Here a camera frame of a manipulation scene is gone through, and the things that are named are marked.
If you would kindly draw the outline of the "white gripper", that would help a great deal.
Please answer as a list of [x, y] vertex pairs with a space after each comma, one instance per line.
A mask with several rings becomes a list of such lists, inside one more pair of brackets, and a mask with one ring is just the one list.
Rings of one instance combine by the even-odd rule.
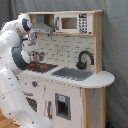
[[28, 34], [23, 39], [22, 48], [26, 50], [28, 53], [37, 50], [39, 48], [37, 36], [34, 33]]

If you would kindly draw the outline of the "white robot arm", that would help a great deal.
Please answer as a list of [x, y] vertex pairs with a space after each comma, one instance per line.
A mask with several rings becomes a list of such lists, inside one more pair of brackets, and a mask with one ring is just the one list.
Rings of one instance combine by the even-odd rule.
[[28, 52], [19, 46], [19, 35], [29, 34], [31, 29], [29, 15], [20, 14], [0, 30], [0, 109], [6, 118], [18, 122], [18, 128], [53, 128], [47, 117], [36, 113], [28, 104], [16, 78], [31, 63]]

